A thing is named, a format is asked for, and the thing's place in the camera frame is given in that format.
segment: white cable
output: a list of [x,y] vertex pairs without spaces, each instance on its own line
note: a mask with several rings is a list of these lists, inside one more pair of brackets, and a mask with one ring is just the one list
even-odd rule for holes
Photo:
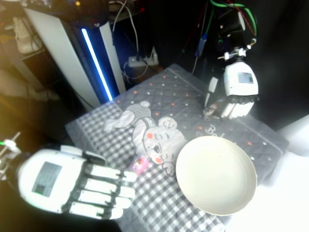
[[195,62],[194,62],[194,66],[193,66],[191,74],[193,74],[194,71],[195,71],[195,67],[197,66],[197,59],[198,59],[198,57],[195,58]]
[[112,3],[119,3],[122,5],[122,7],[120,8],[116,18],[115,18],[115,21],[114,21],[114,25],[113,25],[113,28],[112,28],[112,31],[114,32],[115,30],[115,25],[116,25],[116,22],[117,22],[117,19],[118,19],[118,16],[119,14],[121,13],[121,11],[123,10],[123,8],[125,7],[127,12],[129,13],[129,16],[130,16],[130,20],[131,20],[131,24],[132,24],[132,27],[133,27],[133,30],[134,30],[134,33],[135,33],[135,40],[136,40],[136,51],[137,51],[137,54],[139,53],[139,40],[138,40],[138,37],[137,37],[137,32],[136,32],[136,29],[135,29],[135,26],[134,26],[134,22],[133,22],[133,18],[132,18],[132,14],[131,14],[131,11],[128,7],[126,7],[126,2],[127,0],[122,3],[120,1],[110,1],[109,3],[112,4]]
[[[149,58],[151,58],[151,57],[153,56],[153,54],[154,54],[154,49],[151,51],[151,54],[150,54],[150,57],[149,57]],[[148,70],[148,67],[149,67],[149,63],[147,63],[147,66],[146,66],[144,72],[143,72],[141,75],[139,75],[139,76],[137,76],[137,77],[130,77],[130,76],[128,76],[128,75],[126,74],[126,70],[125,70],[126,65],[127,65],[127,62],[124,64],[124,71],[122,72],[122,74],[123,74],[126,78],[130,78],[130,79],[133,79],[133,80],[134,80],[134,79],[139,79],[139,78],[141,78],[142,76],[144,76],[145,73],[146,73],[147,70]]]

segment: bear ear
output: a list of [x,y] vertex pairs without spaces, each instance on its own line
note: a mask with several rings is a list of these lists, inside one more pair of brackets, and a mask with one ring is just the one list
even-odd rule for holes
[[177,122],[171,117],[163,117],[159,120],[158,125],[167,129],[176,129]]

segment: pink cheek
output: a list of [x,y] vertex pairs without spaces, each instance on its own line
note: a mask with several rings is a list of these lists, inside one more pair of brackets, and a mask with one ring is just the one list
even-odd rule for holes
[[157,158],[155,158],[155,162],[158,163],[158,164],[160,164],[160,163],[162,163],[162,159],[159,158],[159,157],[157,157]]
[[154,136],[153,136],[152,133],[148,133],[148,134],[147,134],[147,138],[148,138],[148,139],[152,139],[153,137],[154,137]]

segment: white robotic hand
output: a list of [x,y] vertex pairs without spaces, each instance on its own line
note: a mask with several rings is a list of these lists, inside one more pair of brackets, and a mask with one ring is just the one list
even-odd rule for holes
[[76,147],[40,150],[18,170],[18,188],[29,204],[54,213],[116,219],[131,206],[137,175],[105,167],[105,159]]

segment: round plate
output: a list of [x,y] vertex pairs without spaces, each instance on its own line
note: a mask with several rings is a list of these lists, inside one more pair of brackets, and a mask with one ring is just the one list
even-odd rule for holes
[[186,198],[206,213],[233,214],[252,199],[256,173],[235,143],[215,136],[196,138],[179,153],[176,176]]

